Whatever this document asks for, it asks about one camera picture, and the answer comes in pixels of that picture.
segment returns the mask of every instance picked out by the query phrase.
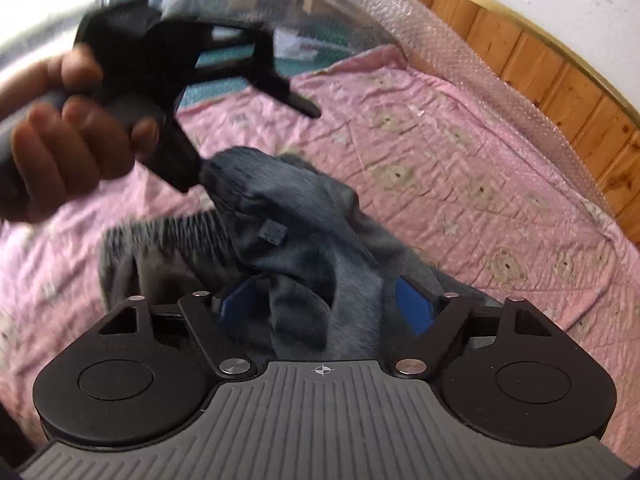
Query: pink quilt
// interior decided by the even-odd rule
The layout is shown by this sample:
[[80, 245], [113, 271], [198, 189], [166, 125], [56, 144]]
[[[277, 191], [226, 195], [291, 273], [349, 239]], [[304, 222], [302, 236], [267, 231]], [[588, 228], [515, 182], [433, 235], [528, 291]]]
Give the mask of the pink quilt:
[[[244, 144], [293, 152], [356, 189], [367, 213], [431, 265], [498, 300], [525, 296], [612, 375], [618, 406], [604, 442], [640, 463], [640, 262], [616, 223], [572, 191], [526, 140], [393, 47], [294, 79], [311, 121], [247, 90], [184, 110], [204, 155]], [[39, 370], [104, 313], [102, 233], [210, 207], [136, 168], [46, 224], [0, 230], [0, 400], [42, 442]]]

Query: wooden wall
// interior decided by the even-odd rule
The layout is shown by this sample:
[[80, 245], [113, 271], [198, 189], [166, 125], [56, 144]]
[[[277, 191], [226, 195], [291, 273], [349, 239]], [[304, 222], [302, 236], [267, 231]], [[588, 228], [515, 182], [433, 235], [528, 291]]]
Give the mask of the wooden wall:
[[518, 25], [468, 0], [420, 0], [569, 140], [620, 227], [640, 243], [640, 131], [571, 62]]

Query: finger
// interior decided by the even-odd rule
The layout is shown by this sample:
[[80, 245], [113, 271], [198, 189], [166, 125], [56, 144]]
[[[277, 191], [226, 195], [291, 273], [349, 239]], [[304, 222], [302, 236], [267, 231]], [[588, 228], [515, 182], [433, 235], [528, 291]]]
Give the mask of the finger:
[[131, 149], [138, 160], [147, 158], [158, 145], [160, 127], [153, 118], [142, 119], [131, 131]]
[[77, 44], [66, 54], [60, 66], [60, 79], [68, 90], [84, 91], [95, 88], [102, 81], [104, 72], [95, 60], [91, 49], [85, 44]]
[[119, 178], [131, 171], [135, 160], [129, 135], [103, 108], [74, 96], [66, 101], [62, 117], [82, 133], [103, 179]]
[[48, 104], [36, 104], [28, 120], [51, 153], [67, 198], [92, 192], [100, 182], [100, 170], [82, 135]]
[[[65, 183], [58, 173], [53, 156], [28, 121], [21, 122], [15, 128], [12, 152], [15, 165], [31, 197], [32, 209], [39, 212], [43, 218], [53, 214], [66, 202]], [[31, 220], [23, 216], [26, 214], [25, 211], [13, 213], [21, 216], [13, 218], [14, 220]]]
[[0, 86], [0, 120], [54, 88], [80, 91], [98, 84], [102, 76], [91, 50], [84, 45], [64, 56], [43, 59]]

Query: black circular pad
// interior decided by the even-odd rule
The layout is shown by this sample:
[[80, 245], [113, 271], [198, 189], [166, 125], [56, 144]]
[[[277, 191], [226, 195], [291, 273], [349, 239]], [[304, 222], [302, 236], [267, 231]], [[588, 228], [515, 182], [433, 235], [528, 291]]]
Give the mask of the black circular pad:
[[89, 366], [78, 384], [88, 396], [99, 400], [124, 400], [144, 392], [153, 382], [152, 371], [128, 359], [110, 359]]
[[498, 332], [492, 345], [453, 360], [440, 378], [446, 405], [467, 426], [518, 446], [602, 436], [616, 405], [613, 381], [559, 328], [548, 333]]
[[527, 404], [560, 400], [571, 388], [571, 381], [562, 370], [533, 361], [511, 363], [500, 368], [495, 381], [511, 399]]
[[36, 378], [33, 402], [49, 436], [121, 447], [171, 433], [197, 412], [207, 391], [197, 358], [156, 341], [146, 301], [137, 301], [109, 313], [53, 359]]

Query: gray handle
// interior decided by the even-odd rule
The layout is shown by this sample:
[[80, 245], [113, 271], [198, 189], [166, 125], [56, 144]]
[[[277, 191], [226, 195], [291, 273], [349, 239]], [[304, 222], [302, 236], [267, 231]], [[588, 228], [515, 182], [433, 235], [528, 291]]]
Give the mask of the gray handle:
[[[39, 100], [50, 103], [57, 110], [62, 110], [70, 94], [63, 90], [52, 91]], [[153, 117], [163, 126], [164, 111], [150, 99], [139, 94], [128, 94], [115, 98], [107, 97], [103, 91], [88, 94], [101, 104], [113, 117], [120, 121], [127, 132], [146, 117]], [[25, 118], [31, 104], [21, 108], [0, 123], [0, 202], [7, 204], [25, 204], [29, 201], [24, 181], [15, 165], [12, 153], [12, 137], [14, 128]]]
[[222, 384], [199, 415], [135, 449], [53, 441], [22, 476], [623, 480], [631, 473], [595, 437], [551, 448], [492, 440], [456, 420], [427, 383], [391, 377], [374, 361], [272, 362], [255, 379]]

